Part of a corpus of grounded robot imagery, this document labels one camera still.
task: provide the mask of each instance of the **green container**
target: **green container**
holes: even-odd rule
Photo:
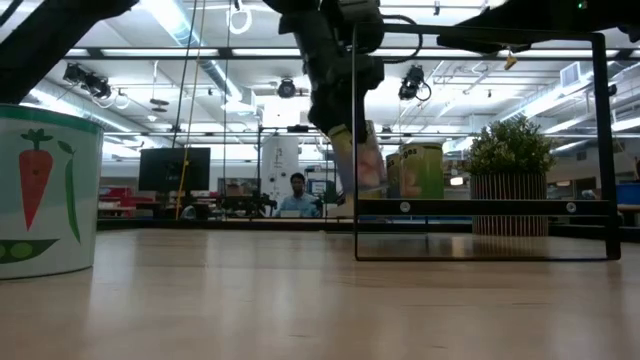
[[[400,147],[400,192],[407,199],[444,199],[442,145],[411,144]]]
[[[387,155],[387,181],[389,182],[389,190],[387,196],[389,199],[399,199],[400,196],[400,154],[395,153]]]

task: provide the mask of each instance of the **blue object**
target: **blue object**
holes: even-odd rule
[[[617,190],[618,204],[640,205],[640,183],[620,184]]]
[[[299,198],[293,195],[288,196],[282,201],[282,205],[276,212],[276,217],[280,217],[282,211],[299,211],[300,217],[320,217],[320,212],[315,204],[317,200],[309,194],[302,194]]]

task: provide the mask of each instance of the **pea pod illustration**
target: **pea pod illustration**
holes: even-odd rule
[[[40,256],[60,239],[0,240],[0,264],[27,261]]]
[[[73,150],[71,145],[63,141],[58,141],[58,147],[60,147],[60,150],[71,155],[71,159],[69,159],[67,166],[64,169],[64,187],[67,195],[67,217],[69,218],[69,227],[71,227],[73,236],[75,236],[78,243],[82,243],[80,241],[80,230],[78,229],[75,187],[73,186],[73,157],[76,152]]]

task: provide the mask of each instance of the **white bucket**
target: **white bucket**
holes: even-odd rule
[[[0,279],[93,265],[103,129],[0,105]]]

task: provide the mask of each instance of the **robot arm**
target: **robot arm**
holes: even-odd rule
[[[345,125],[351,130],[352,53],[358,53],[356,94],[359,142],[366,140],[364,97],[384,80],[384,64],[368,56],[375,51],[384,32],[368,34],[351,50],[353,27],[358,22],[382,24],[378,0],[264,0],[282,14],[280,34],[293,33],[311,81],[312,106],[309,121],[320,131]]]

